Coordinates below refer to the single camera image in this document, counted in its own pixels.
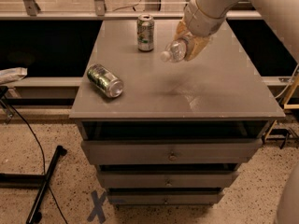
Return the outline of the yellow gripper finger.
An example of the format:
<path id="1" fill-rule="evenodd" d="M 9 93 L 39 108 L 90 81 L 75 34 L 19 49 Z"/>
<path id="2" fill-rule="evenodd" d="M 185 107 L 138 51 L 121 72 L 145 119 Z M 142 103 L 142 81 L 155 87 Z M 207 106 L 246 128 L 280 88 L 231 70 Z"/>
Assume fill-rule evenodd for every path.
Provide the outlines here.
<path id="1" fill-rule="evenodd" d="M 193 60 L 207 46 L 210 38 L 188 35 L 186 40 L 187 50 L 185 60 L 188 62 Z"/>
<path id="2" fill-rule="evenodd" d="M 181 38 L 189 38 L 190 35 L 191 33 L 187 28 L 185 21 L 184 20 L 179 21 L 174 35 L 174 39 L 179 40 Z"/>

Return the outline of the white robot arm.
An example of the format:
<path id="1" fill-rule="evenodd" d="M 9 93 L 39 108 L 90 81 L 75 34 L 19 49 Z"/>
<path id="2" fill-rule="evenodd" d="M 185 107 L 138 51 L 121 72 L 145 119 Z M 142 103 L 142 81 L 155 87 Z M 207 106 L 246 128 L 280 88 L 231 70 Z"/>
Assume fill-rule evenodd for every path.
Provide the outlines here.
<path id="1" fill-rule="evenodd" d="M 195 45 L 187 56 L 194 59 L 201 52 L 206 40 L 215 34 L 227 13 L 242 0 L 189 0 L 175 38 L 191 35 Z M 262 20 L 274 32 L 285 49 L 299 62 L 299 0 L 247 0 Z M 283 186 L 275 214 L 269 219 L 252 214 L 247 224 L 299 224 L 299 164 L 284 170 L 280 163 L 260 164 L 257 176 L 270 194 L 276 184 Z"/>

